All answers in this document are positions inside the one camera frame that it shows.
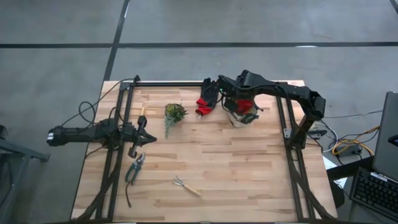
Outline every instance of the wooden tabletop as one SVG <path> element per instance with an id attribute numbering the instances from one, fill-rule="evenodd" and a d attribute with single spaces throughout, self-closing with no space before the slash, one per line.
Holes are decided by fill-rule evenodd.
<path id="1" fill-rule="evenodd" d="M 304 85 L 301 80 L 289 83 Z M 114 84 L 116 82 L 105 82 L 101 94 Z M 116 87 L 99 103 L 96 121 L 107 118 L 110 109 L 116 106 L 118 90 Z M 157 137 L 157 142 L 137 148 L 138 154 L 146 153 L 146 160 L 135 184 L 128 189 L 132 208 L 126 202 L 124 176 L 135 159 L 127 155 L 132 144 L 126 143 L 114 222 L 297 219 L 275 97 L 256 96 L 257 105 L 264 109 L 259 111 L 260 118 L 248 127 L 234 128 L 220 105 L 210 114 L 197 118 L 198 87 L 135 88 L 133 96 L 129 120 L 136 124 L 141 108 L 146 107 L 146 131 Z M 168 139 L 164 136 L 164 106 L 167 103 L 181 103 L 189 113 L 170 129 Z M 299 122 L 303 111 L 295 101 L 293 107 Z M 99 146 L 91 143 L 87 153 Z M 312 192 L 328 212 L 337 217 L 319 147 L 307 145 L 303 154 Z M 98 193 L 105 157 L 106 149 L 102 149 L 86 159 L 72 218 L 83 213 Z M 172 184 L 176 175 L 202 196 Z M 302 192 L 300 196 L 303 210 L 306 210 Z"/>

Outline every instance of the wooden handle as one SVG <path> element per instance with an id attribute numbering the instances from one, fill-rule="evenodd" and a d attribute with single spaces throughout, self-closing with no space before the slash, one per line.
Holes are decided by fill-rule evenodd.
<path id="1" fill-rule="evenodd" d="M 145 108 L 142 107 L 142 108 L 141 108 L 141 113 L 140 113 L 140 115 L 144 115 L 144 113 L 145 113 Z"/>
<path id="2" fill-rule="evenodd" d="M 194 193 L 195 195 L 201 197 L 201 193 L 200 193 L 199 191 L 197 191 L 197 190 L 191 188 L 189 185 L 186 185 L 186 184 L 185 184 L 184 187 L 185 187 L 186 189 L 188 189 L 189 191 L 191 191 L 192 193 Z"/>

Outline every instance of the white paper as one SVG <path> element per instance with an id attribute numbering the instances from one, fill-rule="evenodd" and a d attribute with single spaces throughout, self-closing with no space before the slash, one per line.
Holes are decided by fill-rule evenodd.
<path id="1" fill-rule="evenodd" d="M 325 164 L 326 170 L 337 167 L 336 164 L 334 164 L 332 161 L 330 161 L 325 156 L 323 156 L 323 163 Z M 335 183 L 338 184 L 341 188 L 343 188 L 344 185 L 346 184 L 346 181 L 347 181 L 347 177 L 335 180 Z"/>

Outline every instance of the potted plant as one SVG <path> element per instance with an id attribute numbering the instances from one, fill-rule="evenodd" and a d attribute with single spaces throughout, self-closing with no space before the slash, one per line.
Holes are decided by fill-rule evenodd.
<path id="1" fill-rule="evenodd" d="M 181 121 L 185 115 L 187 115 L 185 108 L 176 103 L 169 103 L 165 106 L 164 110 L 164 126 L 165 126 L 165 137 L 169 137 L 169 130 L 172 126 L 175 126 Z"/>

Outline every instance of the concrete floor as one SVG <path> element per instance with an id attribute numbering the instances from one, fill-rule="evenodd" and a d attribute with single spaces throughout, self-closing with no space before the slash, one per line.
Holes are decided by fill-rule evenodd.
<path id="1" fill-rule="evenodd" d="M 0 0 L 0 44 L 111 43 L 122 5 Z M 129 5 L 121 42 L 382 42 L 398 39 L 397 26 L 388 0 L 138 0 Z M 51 153 L 48 163 L 30 163 L 13 222 L 68 220 L 86 144 L 48 147 L 45 137 L 81 101 L 98 99 L 109 53 L 0 49 L 0 123 L 8 140 Z M 385 93 L 398 90 L 397 57 L 397 47 L 119 49 L 110 79 L 202 80 L 248 69 L 271 80 L 304 79 L 326 98 L 326 116 L 339 116 L 382 108 Z M 376 126 L 380 117 L 325 122 L 344 135 Z M 326 147 L 328 139 L 321 142 Z M 340 219 L 348 220 L 350 208 L 338 209 Z M 351 220 L 378 222 L 358 206 Z"/>

